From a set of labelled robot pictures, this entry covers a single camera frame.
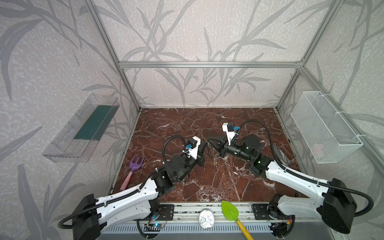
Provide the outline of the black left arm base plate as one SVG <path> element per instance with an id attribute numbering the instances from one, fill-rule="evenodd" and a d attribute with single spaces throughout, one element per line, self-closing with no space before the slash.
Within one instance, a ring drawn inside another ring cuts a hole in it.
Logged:
<path id="1" fill-rule="evenodd" d="M 172 221 L 174 219 L 175 205 L 173 204 L 160 204 L 160 208 L 151 211 L 150 214 L 139 219 L 140 221 Z"/>

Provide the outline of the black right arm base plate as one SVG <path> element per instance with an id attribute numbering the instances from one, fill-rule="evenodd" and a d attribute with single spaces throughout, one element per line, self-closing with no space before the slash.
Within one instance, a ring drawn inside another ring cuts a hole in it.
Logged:
<path id="1" fill-rule="evenodd" d="M 252 204 L 255 220 L 288 221 L 291 216 L 283 214 L 272 204 Z"/>

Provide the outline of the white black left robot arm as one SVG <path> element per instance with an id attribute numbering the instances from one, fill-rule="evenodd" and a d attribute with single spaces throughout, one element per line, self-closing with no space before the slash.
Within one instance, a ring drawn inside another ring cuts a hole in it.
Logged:
<path id="1" fill-rule="evenodd" d="M 195 166 L 203 167 L 206 146 L 206 142 L 192 138 L 184 153 L 173 156 L 141 184 L 105 197 L 83 197 L 71 219 L 73 238 L 95 240 L 111 227 L 157 215 L 161 211 L 158 198 L 173 191 Z"/>

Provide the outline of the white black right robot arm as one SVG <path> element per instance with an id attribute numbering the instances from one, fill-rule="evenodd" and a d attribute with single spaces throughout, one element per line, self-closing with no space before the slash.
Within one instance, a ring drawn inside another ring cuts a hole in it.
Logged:
<path id="1" fill-rule="evenodd" d="M 352 191 L 338 179 L 326 181 L 284 167 L 262 154 L 263 144 L 254 136 L 247 136 L 242 145 L 229 144 L 227 140 L 211 138 L 209 143 L 221 157 L 227 154 L 249 162 L 249 170 L 296 190 L 304 198 L 278 196 L 270 203 L 272 211 L 283 215 L 297 215 L 322 220 L 331 229 L 342 233 L 351 232 L 357 203 Z"/>

